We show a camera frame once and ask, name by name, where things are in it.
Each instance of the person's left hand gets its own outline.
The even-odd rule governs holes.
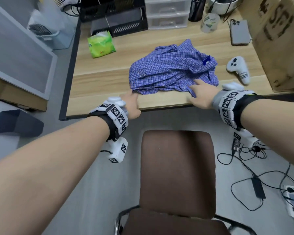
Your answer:
[[[121,99],[126,102],[125,108],[129,112],[129,119],[138,118],[141,111],[138,108],[137,97],[138,93],[132,93],[132,90],[128,91],[126,94],[120,95]]]

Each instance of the clear tape roll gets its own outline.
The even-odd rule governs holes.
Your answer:
[[[210,33],[217,29],[218,23],[220,21],[220,16],[215,13],[208,13],[202,19],[200,29],[204,33]]]

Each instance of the shirt label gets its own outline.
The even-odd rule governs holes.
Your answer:
[[[207,63],[210,62],[210,60],[211,60],[211,59],[210,59],[210,56],[204,58],[204,60],[203,60],[203,65],[205,66]]]

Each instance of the green tissue pack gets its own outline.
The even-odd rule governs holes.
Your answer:
[[[89,37],[88,46],[93,58],[98,58],[115,52],[112,36],[109,31],[100,32]]]

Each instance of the shirt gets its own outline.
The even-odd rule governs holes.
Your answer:
[[[146,57],[134,62],[129,69],[129,83],[132,90],[141,94],[153,94],[158,90],[188,91],[196,97],[190,85],[194,79],[217,86],[214,74],[216,60],[192,46],[190,39],[180,46],[176,44],[156,47]]]

